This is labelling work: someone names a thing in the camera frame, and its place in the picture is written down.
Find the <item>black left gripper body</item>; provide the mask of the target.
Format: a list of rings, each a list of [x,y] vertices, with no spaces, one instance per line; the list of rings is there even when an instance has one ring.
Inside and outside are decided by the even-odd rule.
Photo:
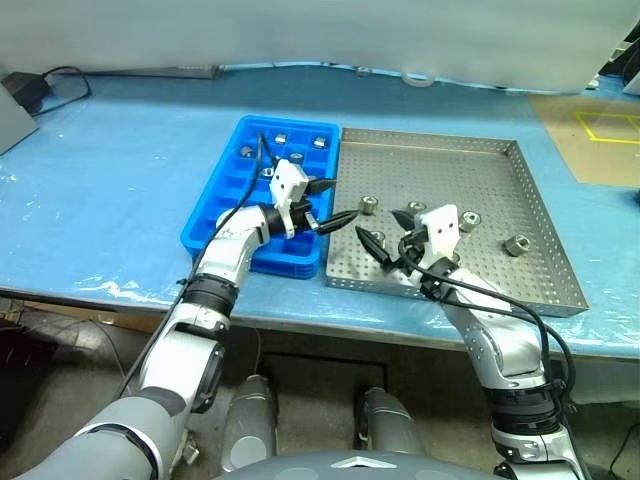
[[[302,197],[297,202],[292,202],[289,214],[294,227],[294,232],[299,233],[307,230],[316,231],[319,222],[311,212],[312,204],[307,197]]]

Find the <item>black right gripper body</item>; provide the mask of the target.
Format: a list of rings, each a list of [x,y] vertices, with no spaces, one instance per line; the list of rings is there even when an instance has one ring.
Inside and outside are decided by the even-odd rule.
[[[425,227],[407,231],[398,244],[399,265],[404,273],[412,273],[425,255],[425,244],[429,241]]]

